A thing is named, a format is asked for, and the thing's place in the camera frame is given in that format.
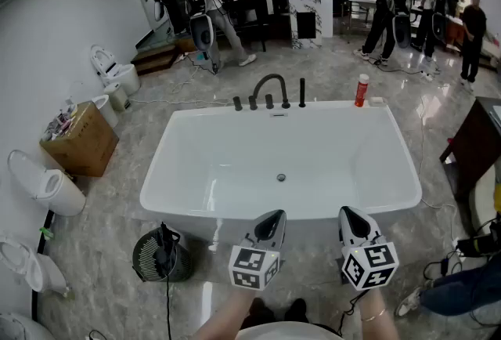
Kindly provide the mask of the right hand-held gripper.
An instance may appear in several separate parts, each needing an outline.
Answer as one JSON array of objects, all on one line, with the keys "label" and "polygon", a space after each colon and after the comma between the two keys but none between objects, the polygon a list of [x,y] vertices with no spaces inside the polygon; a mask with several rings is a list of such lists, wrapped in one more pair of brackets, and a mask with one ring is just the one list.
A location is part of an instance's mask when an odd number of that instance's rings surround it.
[{"label": "right hand-held gripper", "polygon": [[341,272],[358,291],[388,285],[399,266],[395,245],[388,242],[375,219],[344,206],[338,216],[342,255]]}]

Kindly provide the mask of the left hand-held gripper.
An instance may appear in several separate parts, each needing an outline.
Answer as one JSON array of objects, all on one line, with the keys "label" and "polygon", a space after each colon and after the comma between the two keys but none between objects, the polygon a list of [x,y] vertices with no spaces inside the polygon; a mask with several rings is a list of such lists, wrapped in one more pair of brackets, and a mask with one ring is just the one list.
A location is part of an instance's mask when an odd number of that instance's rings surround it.
[{"label": "left hand-held gripper", "polygon": [[277,209],[257,217],[232,247],[229,278],[234,287],[264,291],[280,270],[287,214]]}]

